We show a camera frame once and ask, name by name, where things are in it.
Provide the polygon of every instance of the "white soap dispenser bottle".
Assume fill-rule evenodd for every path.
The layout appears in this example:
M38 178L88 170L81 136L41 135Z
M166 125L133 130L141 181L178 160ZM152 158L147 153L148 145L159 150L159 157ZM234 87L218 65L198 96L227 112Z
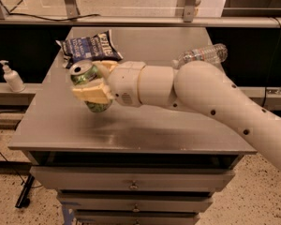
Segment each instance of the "white soap dispenser bottle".
M10 69L9 61L1 60L0 64L3 65L2 69L4 70L4 79L8 83L10 89L15 92L19 93L25 89L25 84L22 82L18 72L15 70Z

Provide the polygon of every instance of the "bottle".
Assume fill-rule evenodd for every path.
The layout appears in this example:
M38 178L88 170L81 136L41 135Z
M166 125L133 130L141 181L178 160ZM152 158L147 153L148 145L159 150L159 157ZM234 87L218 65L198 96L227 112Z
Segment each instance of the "bottle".
M172 61L172 66L179 69L184 64L191 61L201 60L217 65L224 62L228 56L227 48L224 44L218 43L204 48L185 51L178 57L178 60Z
M9 61L1 60L0 64L2 64L2 69L4 70L3 77L10 89L15 93L19 93L24 90L25 85L22 82L22 79L20 78L18 72L10 69Z

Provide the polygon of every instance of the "drawer handle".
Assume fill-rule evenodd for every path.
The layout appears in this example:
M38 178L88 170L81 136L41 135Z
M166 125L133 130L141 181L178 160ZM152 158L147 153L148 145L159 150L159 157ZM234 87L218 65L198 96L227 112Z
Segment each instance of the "drawer handle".
M136 184L136 181L132 181L132 185L130 185L129 188L130 188L130 190L133 190L133 191L139 189L139 187Z
M134 205L134 208L132 209L132 212L133 212L133 213L139 213L140 211L141 211L141 210L139 209L138 205L135 204L135 205Z

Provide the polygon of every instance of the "green can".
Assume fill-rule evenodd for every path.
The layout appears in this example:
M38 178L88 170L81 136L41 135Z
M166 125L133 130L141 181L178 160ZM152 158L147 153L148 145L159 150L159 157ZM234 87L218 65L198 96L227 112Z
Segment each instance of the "green can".
M81 60L77 62L70 68L69 74L71 81L75 86L84 85L92 80L102 78L100 70L90 60ZM86 106L93 113L101 113L106 111L110 107L111 103L112 101L110 101L108 104L85 101Z

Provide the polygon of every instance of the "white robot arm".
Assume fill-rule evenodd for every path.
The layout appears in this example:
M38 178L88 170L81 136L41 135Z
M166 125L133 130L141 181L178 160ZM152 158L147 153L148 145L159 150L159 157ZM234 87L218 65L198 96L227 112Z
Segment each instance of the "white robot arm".
M179 70L125 62L108 77L122 105L202 113L227 125L281 171L281 118L247 97L217 67L202 61Z

